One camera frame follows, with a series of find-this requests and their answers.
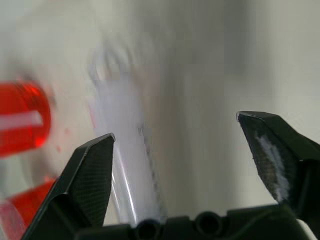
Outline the clear cup with red liquid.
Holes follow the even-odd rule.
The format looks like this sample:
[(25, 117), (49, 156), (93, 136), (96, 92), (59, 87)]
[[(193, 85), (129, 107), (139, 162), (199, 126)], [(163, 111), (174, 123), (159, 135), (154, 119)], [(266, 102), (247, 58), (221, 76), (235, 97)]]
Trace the clear cup with red liquid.
[(0, 158), (40, 148), (50, 129), (49, 100), (38, 84), (0, 83)]
[(21, 240), (46, 195), (59, 177), (5, 199), (0, 199), (0, 240)]

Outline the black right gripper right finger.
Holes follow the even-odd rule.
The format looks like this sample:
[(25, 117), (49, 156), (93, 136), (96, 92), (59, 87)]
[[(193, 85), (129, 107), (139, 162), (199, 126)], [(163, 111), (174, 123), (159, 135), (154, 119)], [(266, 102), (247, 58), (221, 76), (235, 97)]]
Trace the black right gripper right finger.
[(236, 118), (273, 199), (320, 232), (320, 144), (273, 113), (239, 111)]

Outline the clear plastic syringe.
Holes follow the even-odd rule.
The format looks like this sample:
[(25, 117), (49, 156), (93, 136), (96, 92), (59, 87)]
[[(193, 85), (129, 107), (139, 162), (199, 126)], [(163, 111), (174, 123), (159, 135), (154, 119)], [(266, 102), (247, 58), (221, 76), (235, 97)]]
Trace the clear plastic syringe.
[(111, 187), (119, 221), (131, 226), (145, 220), (164, 223), (167, 209), (152, 160), (142, 94), (127, 63), (102, 46), (94, 52), (88, 73), (95, 88), (90, 103), (94, 131), (115, 138)]

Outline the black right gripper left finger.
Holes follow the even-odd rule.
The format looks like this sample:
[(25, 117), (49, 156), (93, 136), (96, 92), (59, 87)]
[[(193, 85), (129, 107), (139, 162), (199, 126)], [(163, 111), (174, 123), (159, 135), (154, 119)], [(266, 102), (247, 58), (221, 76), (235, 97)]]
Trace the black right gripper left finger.
[(77, 147), (21, 240), (78, 240), (100, 228), (112, 185), (115, 136), (112, 133)]

